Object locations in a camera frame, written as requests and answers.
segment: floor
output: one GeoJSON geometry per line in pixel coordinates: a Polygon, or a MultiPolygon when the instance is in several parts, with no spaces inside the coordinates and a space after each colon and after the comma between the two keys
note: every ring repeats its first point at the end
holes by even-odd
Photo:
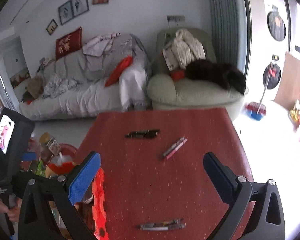
{"type": "MultiPolygon", "coordinates": [[[[294,131],[284,108],[272,101],[264,104],[267,115],[261,121],[242,113],[234,126],[255,182],[265,183],[268,179],[277,182],[285,215],[286,239],[292,240],[300,229],[300,129],[294,131]]],[[[94,120],[37,122],[35,137],[49,132],[58,142],[79,147],[94,120]]]]}

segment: dark blue gripper pad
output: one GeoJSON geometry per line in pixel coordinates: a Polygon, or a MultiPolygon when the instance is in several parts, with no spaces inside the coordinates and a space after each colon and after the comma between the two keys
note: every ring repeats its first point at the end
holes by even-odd
{"type": "Polygon", "coordinates": [[[91,182],[96,176],[101,165],[99,153],[91,152],[88,157],[76,168],[82,167],[81,170],[73,170],[69,174],[70,185],[68,185],[68,197],[72,205],[82,200],[88,190],[91,182]]]}

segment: electrical outlet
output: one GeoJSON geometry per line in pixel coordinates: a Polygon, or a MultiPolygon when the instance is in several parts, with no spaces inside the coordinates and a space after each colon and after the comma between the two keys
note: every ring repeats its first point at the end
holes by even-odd
{"type": "Polygon", "coordinates": [[[168,22],[184,22],[186,18],[183,15],[167,15],[168,22]]]}

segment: red cushion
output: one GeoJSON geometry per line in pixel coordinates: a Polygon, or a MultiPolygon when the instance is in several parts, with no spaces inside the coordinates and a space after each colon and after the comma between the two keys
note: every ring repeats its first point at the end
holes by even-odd
{"type": "Polygon", "coordinates": [[[105,87],[109,87],[113,84],[116,84],[119,81],[119,78],[122,72],[129,67],[133,62],[133,57],[127,56],[124,58],[111,73],[111,76],[108,78],[105,87]]]}
{"type": "Polygon", "coordinates": [[[56,60],[81,49],[82,28],[69,33],[56,41],[56,60]]]}
{"type": "Polygon", "coordinates": [[[170,72],[170,76],[173,81],[183,79],[186,77],[185,71],[183,69],[176,69],[170,72]]]}

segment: red table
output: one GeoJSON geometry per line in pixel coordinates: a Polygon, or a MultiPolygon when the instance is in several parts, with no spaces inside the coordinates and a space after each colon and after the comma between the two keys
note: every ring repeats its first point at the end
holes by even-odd
{"type": "MultiPolygon", "coordinates": [[[[145,111],[100,114],[82,142],[81,160],[101,155],[105,171],[107,231],[111,240],[205,239],[226,212],[202,166],[212,151],[236,175],[253,181],[241,142],[225,109],[145,111]],[[160,129],[155,139],[127,139],[136,130],[160,129]],[[179,137],[188,142],[160,160],[179,137]],[[136,225],[184,218],[186,228],[141,231],[136,225]]],[[[234,238],[241,236],[252,211],[249,205],[234,238]]]]}

